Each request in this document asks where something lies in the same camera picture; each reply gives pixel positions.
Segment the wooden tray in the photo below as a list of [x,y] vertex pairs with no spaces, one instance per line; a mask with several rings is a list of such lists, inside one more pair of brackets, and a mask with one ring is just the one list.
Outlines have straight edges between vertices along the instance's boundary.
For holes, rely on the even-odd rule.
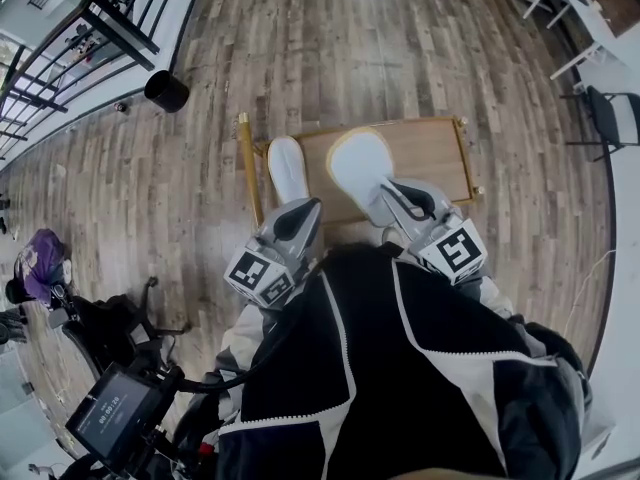
[[[369,125],[387,141],[397,178],[414,178],[438,185],[456,204],[474,200],[469,162],[462,141],[461,123],[455,117],[429,117]],[[365,217],[351,199],[332,181],[326,169],[327,152],[351,128],[320,130],[295,136],[304,154],[307,183],[313,197],[322,201],[323,224],[358,222]],[[264,148],[266,168],[268,146]],[[272,203],[276,203],[273,185]]]

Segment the black chair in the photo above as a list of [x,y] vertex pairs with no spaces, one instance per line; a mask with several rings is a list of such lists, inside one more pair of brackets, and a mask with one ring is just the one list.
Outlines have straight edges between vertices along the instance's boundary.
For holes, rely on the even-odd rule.
[[[576,94],[571,96],[561,96],[561,98],[582,98],[583,94]],[[611,103],[615,98],[627,98],[636,125],[636,142],[621,142],[620,130],[618,127],[618,121],[616,119],[616,113]],[[600,134],[602,142],[566,142],[568,146],[593,146],[604,144],[607,152],[600,155],[594,162],[597,162],[605,156],[611,155],[616,151],[621,150],[626,146],[640,146],[640,96],[633,93],[601,93],[595,87],[589,86],[586,91],[586,102],[589,106],[591,118],[593,119],[593,125]],[[609,146],[613,146],[615,149],[609,151]]]
[[157,283],[155,277],[145,283],[140,306],[126,295],[111,297],[106,302],[89,302],[78,296],[65,300],[58,285],[53,292],[62,299],[62,307],[49,314],[49,326],[62,327],[96,380],[112,362],[128,367],[134,360],[142,359],[154,369],[166,369],[168,365],[160,353],[164,336],[180,336],[189,326],[174,330],[157,329],[151,324],[147,315],[149,288]]

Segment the white wall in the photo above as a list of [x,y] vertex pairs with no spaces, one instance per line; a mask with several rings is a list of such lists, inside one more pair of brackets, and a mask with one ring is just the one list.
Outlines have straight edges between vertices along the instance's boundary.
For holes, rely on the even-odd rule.
[[0,30],[33,48],[72,10],[73,6],[65,2],[46,15],[29,5],[29,0],[7,0],[0,6]]
[[[640,51],[640,26],[627,34],[630,47]],[[640,94],[640,76],[615,59],[602,65],[586,62],[579,71],[587,85],[602,92]],[[619,124],[629,140],[633,134],[637,140],[629,119]],[[592,451],[582,457],[576,478],[640,456],[640,147],[627,147],[611,160],[617,253],[609,316],[591,384],[595,416],[611,419],[614,428],[597,458],[592,459]]]
[[[186,14],[190,3],[191,0],[168,0],[154,36],[154,41],[160,47],[160,53],[158,55],[152,55],[147,50],[142,52],[154,63],[156,71],[169,67],[173,52],[178,46],[178,33],[184,20],[188,18]],[[131,62],[131,59],[127,57],[119,61],[116,66],[128,64],[129,62]],[[66,114],[56,112],[42,124],[32,129],[23,129],[25,135],[29,137],[29,141],[20,142],[9,153],[4,155],[7,161],[0,162],[0,171],[24,151],[41,141],[46,135],[51,133],[52,130],[64,126],[85,112],[95,109],[97,106],[116,99],[123,94],[142,90],[151,75],[152,73],[146,71],[144,68],[135,66],[98,85],[94,89],[87,91],[84,95],[74,100],[69,104],[69,111]]]
[[49,441],[42,448],[39,448],[9,471],[6,471],[3,480],[44,480],[44,477],[39,477],[29,471],[29,464],[49,466],[59,478],[72,462],[73,459],[58,446],[58,443]]
[[617,43],[630,54],[625,57],[626,61],[633,63],[635,60],[635,66],[632,67],[637,68],[640,65],[640,23],[636,23],[618,37]]
[[38,399],[25,393],[24,370],[15,348],[0,355],[0,478],[26,478],[29,463],[61,463],[71,458],[55,443]]

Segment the black and white jacket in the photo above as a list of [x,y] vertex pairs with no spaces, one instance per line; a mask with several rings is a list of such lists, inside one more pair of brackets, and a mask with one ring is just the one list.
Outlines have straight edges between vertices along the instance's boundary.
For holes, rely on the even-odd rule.
[[264,367],[219,401],[195,397],[181,427],[216,408],[219,480],[570,478],[582,365],[559,335],[479,302],[498,298],[488,278],[461,291],[380,249],[334,252],[282,312],[245,308],[208,380]]

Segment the wooden frame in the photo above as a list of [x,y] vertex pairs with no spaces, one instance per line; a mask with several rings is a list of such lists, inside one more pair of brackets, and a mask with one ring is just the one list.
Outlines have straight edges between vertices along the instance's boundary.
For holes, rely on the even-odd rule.
[[[464,144],[464,141],[462,138],[464,134],[464,129],[465,129],[465,122],[463,119],[460,119],[456,116],[422,117],[422,118],[416,118],[416,119],[384,121],[379,123],[373,123],[367,126],[383,127],[383,126],[389,126],[389,125],[400,124],[400,123],[406,124],[406,123],[413,123],[413,122],[429,122],[429,121],[448,121],[452,123],[453,129],[455,132],[458,150],[460,152],[460,160],[462,162],[462,166],[464,170],[466,187],[469,194],[469,197],[464,199],[457,199],[453,202],[458,205],[469,204],[474,202],[476,199],[475,195],[477,191],[474,189],[474,186],[472,183],[471,169],[469,164],[469,155],[467,152],[466,145]],[[293,135],[292,137],[295,140],[301,140],[301,139],[308,139],[314,136],[325,135],[327,133],[339,133],[339,132],[346,133],[351,129],[353,129],[353,127],[325,128],[323,130],[314,130],[312,132]],[[256,226],[259,227],[264,220],[264,212],[262,208],[262,199],[260,197],[258,174],[256,170],[255,159],[253,158],[253,156],[259,155],[260,157],[262,157],[263,165],[267,165],[270,142],[267,142],[264,147],[259,147],[254,144],[253,138],[251,136],[249,117],[245,112],[240,114],[238,118],[237,138],[242,147],[247,188],[249,191],[249,199],[250,199],[251,207],[254,214],[254,220],[255,220]],[[263,177],[264,177],[265,186],[268,186],[267,194],[266,194],[268,205],[275,206],[277,204],[277,197],[275,195],[275,188],[273,186],[273,183],[271,183],[271,177],[269,176],[268,169],[265,169],[265,171],[263,172]],[[335,225],[342,225],[342,224],[350,224],[354,222],[361,222],[363,220],[364,218],[345,219],[340,221],[332,221],[327,225],[335,226]]]

